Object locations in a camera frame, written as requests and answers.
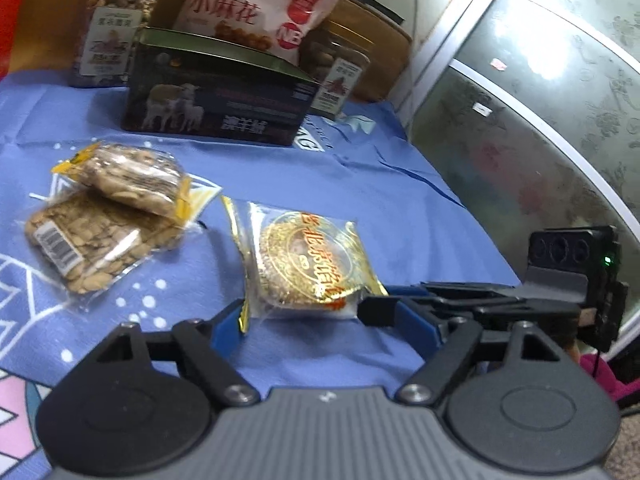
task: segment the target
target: gold lid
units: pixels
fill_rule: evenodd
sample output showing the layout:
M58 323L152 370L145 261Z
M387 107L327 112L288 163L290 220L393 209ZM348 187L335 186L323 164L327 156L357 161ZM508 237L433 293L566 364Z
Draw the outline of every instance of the gold lid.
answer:
M355 46L365 50L366 52L370 52L373 49L373 42L369 41L367 38L359 35L357 32L353 32L350 28L343 27L340 23L330 22L327 20L322 24L322 28L327 30L331 34L335 34L336 36L340 36L345 40L353 43Z

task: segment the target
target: barcode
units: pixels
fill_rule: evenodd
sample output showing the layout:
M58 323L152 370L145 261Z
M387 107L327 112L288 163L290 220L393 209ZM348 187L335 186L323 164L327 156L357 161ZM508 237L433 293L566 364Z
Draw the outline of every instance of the barcode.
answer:
M38 227L33 236L63 276L82 262L82 255L52 221Z

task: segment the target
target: cardboard box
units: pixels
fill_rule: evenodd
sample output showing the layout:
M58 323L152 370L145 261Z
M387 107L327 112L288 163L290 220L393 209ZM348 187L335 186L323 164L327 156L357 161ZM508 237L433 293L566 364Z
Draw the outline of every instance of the cardboard box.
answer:
M124 130L289 146L318 83L278 57L146 28L129 74Z

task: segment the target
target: jar of nuts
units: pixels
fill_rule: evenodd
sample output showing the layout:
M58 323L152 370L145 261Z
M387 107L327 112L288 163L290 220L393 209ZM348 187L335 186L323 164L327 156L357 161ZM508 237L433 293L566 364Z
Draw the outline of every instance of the jar of nuts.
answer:
M300 68L322 83L311 113L336 117L369 66L372 49L367 38L335 22L326 21L308 34L300 46Z
M76 47L71 85L124 86L139 31L157 0L89 0Z

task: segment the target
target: red label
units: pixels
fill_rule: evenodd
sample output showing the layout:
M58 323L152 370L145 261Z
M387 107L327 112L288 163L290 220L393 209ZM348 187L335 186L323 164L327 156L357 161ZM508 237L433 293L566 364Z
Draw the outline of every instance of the red label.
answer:
M304 34L298 26L291 22L283 23L276 31L278 44L287 50L298 48L303 36Z
M311 18L311 12L317 2L318 0L292 0L287 7L287 14L292 22L304 25Z
M0 0L0 79L9 71L21 0Z

